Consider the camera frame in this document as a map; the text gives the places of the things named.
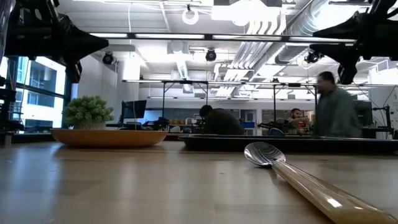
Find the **glass window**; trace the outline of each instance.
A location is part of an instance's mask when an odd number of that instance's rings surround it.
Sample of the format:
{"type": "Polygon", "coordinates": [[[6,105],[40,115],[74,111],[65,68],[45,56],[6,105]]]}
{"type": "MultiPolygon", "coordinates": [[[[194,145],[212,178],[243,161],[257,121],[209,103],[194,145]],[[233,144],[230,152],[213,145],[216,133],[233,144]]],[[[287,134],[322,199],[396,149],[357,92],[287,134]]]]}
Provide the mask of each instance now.
{"type": "Polygon", "coordinates": [[[29,79],[30,86],[55,92],[57,71],[35,61],[31,61],[29,79]]]}
{"type": "Polygon", "coordinates": [[[46,57],[37,57],[35,61],[19,57],[17,82],[63,95],[65,67],[46,57]]]}
{"type": "Polygon", "coordinates": [[[54,96],[35,93],[33,91],[30,91],[27,94],[27,104],[29,105],[48,106],[53,108],[54,102],[55,102],[54,96]]]}
{"type": "MultiPolygon", "coordinates": [[[[62,109],[63,98],[17,88],[14,111],[21,111],[21,120],[25,126],[31,127],[34,120],[39,126],[49,125],[51,122],[51,128],[61,128],[62,109]]],[[[19,119],[18,113],[14,113],[13,118],[19,119]]]]}
{"type": "Polygon", "coordinates": [[[50,93],[38,93],[34,88],[64,95],[65,67],[46,57],[37,57],[35,61],[19,57],[17,71],[13,75],[16,76],[15,81],[19,88],[16,88],[12,118],[25,125],[25,133],[47,132],[50,128],[61,128],[64,98],[68,96],[55,97],[50,93]]]}
{"type": "Polygon", "coordinates": [[[3,57],[0,65],[0,76],[7,78],[8,73],[8,58],[3,57]]]}
{"type": "Polygon", "coordinates": [[[25,133],[45,133],[52,129],[53,121],[42,121],[36,119],[25,120],[25,133]]]}

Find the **plant pot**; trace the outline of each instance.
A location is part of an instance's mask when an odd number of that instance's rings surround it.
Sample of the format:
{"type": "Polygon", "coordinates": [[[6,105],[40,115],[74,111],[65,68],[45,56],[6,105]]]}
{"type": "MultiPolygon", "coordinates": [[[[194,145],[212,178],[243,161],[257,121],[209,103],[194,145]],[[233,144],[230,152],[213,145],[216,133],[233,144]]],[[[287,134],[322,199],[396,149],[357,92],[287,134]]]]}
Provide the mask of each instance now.
{"type": "Polygon", "coordinates": [[[103,130],[105,129],[105,122],[92,122],[92,121],[83,121],[78,124],[75,124],[74,129],[87,129],[87,130],[103,130]]]}

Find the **wooden tabletop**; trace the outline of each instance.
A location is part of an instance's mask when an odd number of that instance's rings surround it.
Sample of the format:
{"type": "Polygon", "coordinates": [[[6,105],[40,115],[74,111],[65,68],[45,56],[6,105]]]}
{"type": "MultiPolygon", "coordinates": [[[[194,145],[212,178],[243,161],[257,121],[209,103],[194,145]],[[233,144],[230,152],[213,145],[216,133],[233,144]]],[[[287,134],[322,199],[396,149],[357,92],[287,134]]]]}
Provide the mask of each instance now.
{"type": "MultiPolygon", "coordinates": [[[[398,217],[396,157],[287,155],[287,161],[398,217]]],[[[0,149],[0,223],[330,223],[272,170],[242,153],[0,149]]]]}

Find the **spoon bowl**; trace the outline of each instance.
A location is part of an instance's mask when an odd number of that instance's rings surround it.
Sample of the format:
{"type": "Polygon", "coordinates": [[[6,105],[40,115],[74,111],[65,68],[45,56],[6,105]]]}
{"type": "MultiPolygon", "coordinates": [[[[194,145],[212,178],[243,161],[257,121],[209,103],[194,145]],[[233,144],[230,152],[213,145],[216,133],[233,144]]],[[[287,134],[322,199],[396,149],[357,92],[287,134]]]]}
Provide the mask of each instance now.
{"type": "Polygon", "coordinates": [[[250,143],[244,149],[246,159],[257,166],[272,167],[275,162],[285,162],[285,155],[275,146],[264,142],[250,143]]]}

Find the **spoon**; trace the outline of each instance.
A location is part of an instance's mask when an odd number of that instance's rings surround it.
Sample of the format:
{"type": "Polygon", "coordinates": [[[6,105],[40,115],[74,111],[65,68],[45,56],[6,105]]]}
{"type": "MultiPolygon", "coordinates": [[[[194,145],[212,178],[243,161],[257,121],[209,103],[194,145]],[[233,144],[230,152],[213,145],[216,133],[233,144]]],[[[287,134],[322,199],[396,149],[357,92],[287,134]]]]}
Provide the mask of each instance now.
{"type": "Polygon", "coordinates": [[[398,223],[389,213],[286,163],[285,155],[270,144],[251,143],[244,156],[255,165],[271,167],[335,223],[398,223]]]}

